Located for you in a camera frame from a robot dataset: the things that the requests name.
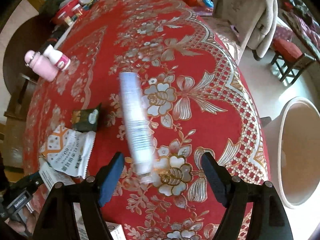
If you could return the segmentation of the green white milk carton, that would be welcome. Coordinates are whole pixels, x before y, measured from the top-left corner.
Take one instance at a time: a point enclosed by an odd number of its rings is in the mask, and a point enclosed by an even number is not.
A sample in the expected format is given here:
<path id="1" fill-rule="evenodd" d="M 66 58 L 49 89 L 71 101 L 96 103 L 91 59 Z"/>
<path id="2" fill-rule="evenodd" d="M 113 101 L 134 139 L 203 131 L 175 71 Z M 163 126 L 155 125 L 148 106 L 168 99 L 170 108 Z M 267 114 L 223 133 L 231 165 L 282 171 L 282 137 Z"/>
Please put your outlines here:
<path id="1" fill-rule="evenodd" d="M 39 163 L 39 175 L 41 176 L 41 179 L 43 180 L 48 191 L 50 191 L 57 182 L 62 182 L 64 185 L 75 184 L 69 175 L 53 169 L 43 157 L 39 158 Z"/>

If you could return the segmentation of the white tube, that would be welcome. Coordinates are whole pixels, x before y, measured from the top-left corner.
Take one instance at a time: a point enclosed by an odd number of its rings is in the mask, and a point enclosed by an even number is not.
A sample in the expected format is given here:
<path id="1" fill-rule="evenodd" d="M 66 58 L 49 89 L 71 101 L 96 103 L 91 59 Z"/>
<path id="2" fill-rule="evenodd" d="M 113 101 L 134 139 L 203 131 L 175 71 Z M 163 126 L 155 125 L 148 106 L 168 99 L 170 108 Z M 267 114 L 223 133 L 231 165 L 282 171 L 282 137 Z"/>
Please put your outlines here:
<path id="1" fill-rule="evenodd" d="M 139 78 L 134 72 L 122 72 L 119 81 L 125 134 L 135 172 L 141 183 L 149 184 L 153 182 L 155 157 Z"/>

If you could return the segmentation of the white medicine box rainbow logo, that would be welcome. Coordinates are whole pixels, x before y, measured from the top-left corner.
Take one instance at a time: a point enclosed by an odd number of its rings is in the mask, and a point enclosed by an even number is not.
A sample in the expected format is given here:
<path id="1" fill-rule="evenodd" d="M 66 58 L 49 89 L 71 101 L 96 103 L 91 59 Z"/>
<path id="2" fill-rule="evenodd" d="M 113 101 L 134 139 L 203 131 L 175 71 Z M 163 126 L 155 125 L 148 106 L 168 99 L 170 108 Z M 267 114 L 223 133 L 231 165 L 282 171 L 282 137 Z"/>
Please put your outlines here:
<path id="1" fill-rule="evenodd" d="M 106 225 L 113 240 L 126 240 L 125 233 L 121 224 L 106 222 Z"/>

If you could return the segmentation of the beige trash bin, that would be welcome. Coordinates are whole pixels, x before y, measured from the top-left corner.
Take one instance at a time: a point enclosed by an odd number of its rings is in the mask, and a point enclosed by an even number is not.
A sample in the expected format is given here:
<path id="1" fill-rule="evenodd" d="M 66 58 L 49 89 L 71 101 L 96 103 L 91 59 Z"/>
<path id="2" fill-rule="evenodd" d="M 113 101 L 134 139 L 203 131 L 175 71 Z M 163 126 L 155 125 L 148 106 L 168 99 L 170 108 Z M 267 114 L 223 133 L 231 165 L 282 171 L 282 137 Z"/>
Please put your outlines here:
<path id="1" fill-rule="evenodd" d="M 272 183 L 283 204 L 295 209 L 319 186 L 319 111 L 306 98 L 292 98 L 264 133 Z"/>

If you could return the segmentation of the orange white snack wrapper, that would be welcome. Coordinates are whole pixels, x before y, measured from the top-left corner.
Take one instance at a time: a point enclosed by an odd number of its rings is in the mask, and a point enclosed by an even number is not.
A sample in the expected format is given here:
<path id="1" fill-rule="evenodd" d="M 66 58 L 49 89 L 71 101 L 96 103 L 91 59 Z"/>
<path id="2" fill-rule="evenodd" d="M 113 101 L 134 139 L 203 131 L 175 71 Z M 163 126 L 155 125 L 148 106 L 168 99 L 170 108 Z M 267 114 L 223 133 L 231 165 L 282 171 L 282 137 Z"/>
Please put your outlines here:
<path id="1" fill-rule="evenodd" d="M 40 155 L 53 169 L 85 179 L 95 137 L 93 131 L 79 132 L 60 125 L 44 142 Z"/>

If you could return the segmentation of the dark green snack packet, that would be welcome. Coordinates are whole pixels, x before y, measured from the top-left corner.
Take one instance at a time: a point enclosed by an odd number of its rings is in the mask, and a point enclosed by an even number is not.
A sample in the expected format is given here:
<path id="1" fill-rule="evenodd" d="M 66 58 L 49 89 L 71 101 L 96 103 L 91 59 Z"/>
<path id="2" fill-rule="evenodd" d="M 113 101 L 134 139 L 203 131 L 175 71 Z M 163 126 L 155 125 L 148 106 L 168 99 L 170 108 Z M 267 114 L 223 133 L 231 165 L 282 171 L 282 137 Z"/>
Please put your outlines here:
<path id="1" fill-rule="evenodd" d="M 97 130 L 101 104 L 95 108 L 74 110 L 71 117 L 72 129 L 79 132 Z"/>

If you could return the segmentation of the pink thermos bottle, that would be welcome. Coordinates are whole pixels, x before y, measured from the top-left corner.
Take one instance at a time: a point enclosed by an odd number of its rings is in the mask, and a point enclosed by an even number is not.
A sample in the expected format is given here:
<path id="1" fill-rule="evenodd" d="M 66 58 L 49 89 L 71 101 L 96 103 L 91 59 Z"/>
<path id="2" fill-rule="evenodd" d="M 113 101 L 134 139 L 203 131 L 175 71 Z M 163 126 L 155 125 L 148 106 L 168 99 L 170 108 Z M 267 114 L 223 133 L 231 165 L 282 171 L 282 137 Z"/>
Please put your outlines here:
<path id="1" fill-rule="evenodd" d="M 24 61 L 27 67 L 48 82 L 52 82 L 59 72 L 58 68 L 47 57 L 33 50 L 26 52 Z"/>

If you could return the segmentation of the white pill bottle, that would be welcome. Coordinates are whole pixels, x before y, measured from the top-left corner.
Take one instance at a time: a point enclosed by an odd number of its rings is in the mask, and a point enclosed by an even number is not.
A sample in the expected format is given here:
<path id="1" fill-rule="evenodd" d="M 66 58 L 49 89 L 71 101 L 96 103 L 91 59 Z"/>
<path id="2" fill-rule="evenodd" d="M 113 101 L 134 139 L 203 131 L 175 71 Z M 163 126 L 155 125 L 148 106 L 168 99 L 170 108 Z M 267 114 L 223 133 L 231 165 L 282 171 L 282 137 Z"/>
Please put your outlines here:
<path id="1" fill-rule="evenodd" d="M 51 44 L 43 52 L 43 55 L 49 59 L 49 61 L 59 70 L 66 70 L 71 60 L 63 52 L 56 50 Z"/>

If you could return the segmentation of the dark round folded tabletop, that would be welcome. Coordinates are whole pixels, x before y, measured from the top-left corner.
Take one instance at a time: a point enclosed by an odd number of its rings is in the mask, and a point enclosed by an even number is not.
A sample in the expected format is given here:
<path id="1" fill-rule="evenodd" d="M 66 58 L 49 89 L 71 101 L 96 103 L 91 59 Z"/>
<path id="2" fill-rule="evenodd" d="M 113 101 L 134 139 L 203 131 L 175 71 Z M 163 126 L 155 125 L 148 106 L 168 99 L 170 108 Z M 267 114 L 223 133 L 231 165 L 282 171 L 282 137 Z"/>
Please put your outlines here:
<path id="1" fill-rule="evenodd" d="M 3 77 L 9 93 L 13 93 L 18 76 L 22 73 L 33 80 L 39 76 L 25 65 L 24 56 L 30 51 L 43 52 L 51 44 L 55 45 L 58 38 L 53 37 L 55 24 L 45 13 L 34 16 L 24 22 L 13 34 L 7 45 L 3 59 Z"/>

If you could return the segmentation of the red cushioned stool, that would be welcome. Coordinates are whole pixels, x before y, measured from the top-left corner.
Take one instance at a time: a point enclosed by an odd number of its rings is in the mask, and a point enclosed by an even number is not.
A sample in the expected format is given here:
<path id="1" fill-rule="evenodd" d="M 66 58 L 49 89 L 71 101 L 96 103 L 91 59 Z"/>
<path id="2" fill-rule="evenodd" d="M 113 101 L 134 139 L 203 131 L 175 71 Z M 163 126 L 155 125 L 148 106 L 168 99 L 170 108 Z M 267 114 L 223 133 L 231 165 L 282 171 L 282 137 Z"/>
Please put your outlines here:
<path id="1" fill-rule="evenodd" d="M 274 38 L 272 41 L 274 57 L 271 65 L 276 65 L 281 74 L 280 82 L 290 78 L 289 86 L 293 85 L 298 78 L 307 70 L 316 59 L 302 51 L 292 42 Z"/>

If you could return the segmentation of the red floral tablecloth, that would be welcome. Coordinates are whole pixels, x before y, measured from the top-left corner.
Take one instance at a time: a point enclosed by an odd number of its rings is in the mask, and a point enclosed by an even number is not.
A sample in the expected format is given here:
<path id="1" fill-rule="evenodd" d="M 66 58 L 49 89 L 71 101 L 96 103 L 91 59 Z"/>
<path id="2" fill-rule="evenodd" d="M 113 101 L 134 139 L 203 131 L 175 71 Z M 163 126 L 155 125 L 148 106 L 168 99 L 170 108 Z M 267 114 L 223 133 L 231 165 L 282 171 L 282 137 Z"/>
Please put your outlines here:
<path id="1" fill-rule="evenodd" d="M 74 110 L 101 107 L 88 164 L 94 175 L 120 151 L 125 167 L 103 210 L 127 239 L 212 239 L 224 214 L 201 167 L 209 152 L 248 183 L 268 179 L 267 150 L 247 84 L 229 52 L 182 0 L 99 0 L 61 45 L 71 65 L 39 79 L 30 103 L 23 160 Z M 155 150 L 155 181 L 133 169 L 120 109 L 119 73 L 139 75 Z"/>

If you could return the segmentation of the red plastic basin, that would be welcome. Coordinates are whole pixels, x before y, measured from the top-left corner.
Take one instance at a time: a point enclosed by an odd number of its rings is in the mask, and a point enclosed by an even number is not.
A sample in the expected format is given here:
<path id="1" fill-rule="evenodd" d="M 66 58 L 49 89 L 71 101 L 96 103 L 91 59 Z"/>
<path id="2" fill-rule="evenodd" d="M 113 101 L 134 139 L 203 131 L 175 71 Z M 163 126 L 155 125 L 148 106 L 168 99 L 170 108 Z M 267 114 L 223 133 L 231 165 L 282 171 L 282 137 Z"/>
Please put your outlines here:
<path id="1" fill-rule="evenodd" d="M 65 23 L 65 18 L 74 16 L 73 8 L 79 4 L 79 0 L 71 0 L 68 4 L 63 6 L 52 18 L 52 22 L 56 25 Z"/>

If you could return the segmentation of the chair with beige coat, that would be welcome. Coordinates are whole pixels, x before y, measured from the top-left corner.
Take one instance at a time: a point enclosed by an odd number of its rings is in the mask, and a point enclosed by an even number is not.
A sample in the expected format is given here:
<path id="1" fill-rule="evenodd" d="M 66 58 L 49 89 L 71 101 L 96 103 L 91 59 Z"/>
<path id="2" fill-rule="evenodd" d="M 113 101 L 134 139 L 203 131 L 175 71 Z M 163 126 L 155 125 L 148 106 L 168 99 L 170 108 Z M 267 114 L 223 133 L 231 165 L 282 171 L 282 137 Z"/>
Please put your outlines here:
<path id="1" fill-rule="evenodd" d="M 213 0 L 213 17 L 232 25 L 241 48 L 249 48 L 255 60 L 268 51 L 276 31 L 277 0 Z"/>

